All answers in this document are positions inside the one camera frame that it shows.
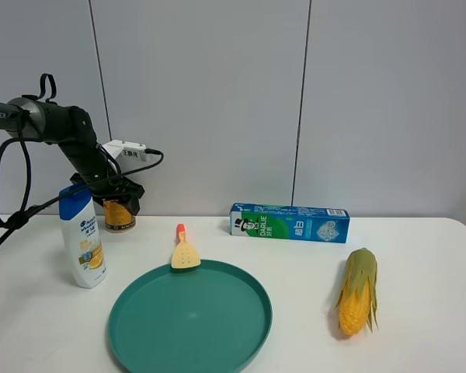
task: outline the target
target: corn husk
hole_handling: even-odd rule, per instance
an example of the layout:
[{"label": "corn husk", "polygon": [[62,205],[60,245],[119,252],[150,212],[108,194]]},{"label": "corn husk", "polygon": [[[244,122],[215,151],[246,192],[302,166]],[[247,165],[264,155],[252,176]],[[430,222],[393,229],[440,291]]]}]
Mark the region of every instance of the corn husk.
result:
[{"label": "corn husk", "polygon": [[[346,304],[354,295],[355,291],[358,291],[358,297],[360,298],[363,294],[364,287],[369,281],[371,290],[371,307],[367,317],[367,325],[371,332],[373,332],[373,321],[371,313],[373,313],[374,323],[378,326],[376,320],[376,312],[378,309],[378,303],[376,298],[376,281],[378,276],[378,264],[374,254],[366,249],[358,249],[352,252],[347,259],[345,265],[345,280],[340,291],[339,300],[336,303],[336,308],[340,304]],[[349,296],[347,299],[343,299],[343,289],[346,284],[349,284]]]}]

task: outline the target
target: plate rim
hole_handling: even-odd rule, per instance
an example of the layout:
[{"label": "plate rim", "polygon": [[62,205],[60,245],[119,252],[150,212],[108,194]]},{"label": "plate rim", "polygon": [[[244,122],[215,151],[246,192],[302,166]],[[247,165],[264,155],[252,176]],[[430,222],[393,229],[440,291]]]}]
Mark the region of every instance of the plate rim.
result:
[{"label": "plate rim", "polygon": [[[273,305],[271,303],[270,296],[268,295],[268,293],[267,293],[266,289],[263,287],[263,285],[254,276],[252,276],[249,272],[247,272],[246,270],[243,270],[240,267],[234,266],[233,264],[226,263],[226,262],[223,262],[223,261],[220,261],[220,260],[202,259],[201,262],[202,262],[201,266],[204,265],[204,264],[206,264],[207,267],[217,266],[218,265],[220,268],[221,267],[231,268],[232,270],[239,271],[243,275],[246,275],[246,277],[250,281],[253,281],[253,283],[257,286],[257,289],[255,289],[252,286],[251,283],[248,283],[248,282],[244,281],[241,278],[240,278],[240,280],[244,281],[258,295],[258,297],[260,298],[260,300],[261,300],[261,302],[262,302],[262,304],[263,304],[263,306],[265,308],[264,315],[266,317],[267,326],[265,328],[263,339],[258,343],[256,349],[248,356],[248,358],[245,359],[245,361],[243,361],[238,367],[235,368],[236,369],[235,372],[239,372],[243,368],[245,368],[247,365],[249,365],[252,362],[252,360],[257,356],[257,354],[260,352],[261,348],[263,348],[264,343],[266,342],[267,337],[270,334],[271,326],[273,324]],[[117,359],[117,361],[125,369],[127,369],[129,372],[131,372],[132,370],[130,370],[128,368],[128,366],[126,366],[125,363],[123,362],[123,359],[121,359],[121,356],[118,354],[117,349],[114,346],[113,338],[111,337],[111,334],[112,334],[111,331],[115,327],[114,326],[116,324],[115,320],[117,319],[116,316],[115,316],[115,312],[117,312],[118,308],[120,308],[121,304],[123,304],[124,299],[125,299],[125,297],[124,297],[125,293],[131,291],[131,288],[133,286],[136,286],[136,283],[139,282],[142,277],[146,277],[150,273],[154,273],[154,274],[156,274],[156,277],[154,277],[152,279],[152,281],[154,281],[154,280],[156,280],[156,279],[158,279],[158,278],[160,278],[162,276],[165,276],[165,275],[171,273],[171,270],[172,270],[171,264],[167,263],[167,264],[163,264],[163,265],[161,265],[159,267],[156,267],[156,268],[154,268],[152,270],[149,270],[148,272],[145,272],[141,276],[137,277],[135,280],[131,281],[131,283],[129,285],[127,285],[124,288],[124,290],[119,294],[119,296],[117,297],[117,300],[114,302],[113,307],[110,310],[109,319],[108,319],[108,323],[107,323],[107,331],[106,331],[106,335],[107,335],[108,340],[109,340],[110,349],[111,349],[112,353],[114,354],[114,357]],[[226,274],[231,274],[230,272],[227,272],[227,271],[224,271],[224,270],[219,270],[219,271],[223,272],[223,273],[226,273]]]}]

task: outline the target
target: blue bottle cap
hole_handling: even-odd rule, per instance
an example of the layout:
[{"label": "blue bottle cap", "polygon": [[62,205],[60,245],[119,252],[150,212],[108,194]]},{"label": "blue bottle cap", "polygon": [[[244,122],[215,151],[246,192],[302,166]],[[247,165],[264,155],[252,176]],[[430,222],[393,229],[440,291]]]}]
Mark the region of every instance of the blue bottle cap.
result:
[{"label": "blue bottle cap", "polygon": [[[70,192],[71,190],[78,189],[81,185],[84,184],[75,184],[71,185],[59,193],[59,195]],[[79,212],[85,208],[85,206],[90,202],[92,195],[90,194],[90,189],[86,188],[80,190],[77,193],[72,194],[69,197],[62,198],[59,201],[59,215],[62,220],[71,220],[74,216],[79,214]]]}]

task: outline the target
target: blue toothpaste box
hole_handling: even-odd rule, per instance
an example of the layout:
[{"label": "blue toothpaste box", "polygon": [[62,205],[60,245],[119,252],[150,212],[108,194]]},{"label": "blue toothpaste box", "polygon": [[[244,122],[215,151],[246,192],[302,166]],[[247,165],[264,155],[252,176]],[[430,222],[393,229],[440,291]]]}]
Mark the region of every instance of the blue toothpaste box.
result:
[{"label": "blue toothpaste box", "polygon": [[345,210],[319,207],[234,204],[232,235],[270,239],[345,243],[350,216]]}]

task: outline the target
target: orange spatula handle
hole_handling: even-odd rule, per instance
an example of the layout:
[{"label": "orange spatula handle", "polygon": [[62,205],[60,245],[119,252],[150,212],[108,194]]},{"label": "orange spatula handle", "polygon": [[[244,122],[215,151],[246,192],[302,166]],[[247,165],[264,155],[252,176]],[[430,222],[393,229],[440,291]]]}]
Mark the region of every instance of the orange spatula handle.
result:
[{"label": "orange spatula handle", "polygon": [[186,241],[186,229],[184,224],[178,224],[178,237],[179,241]]}]

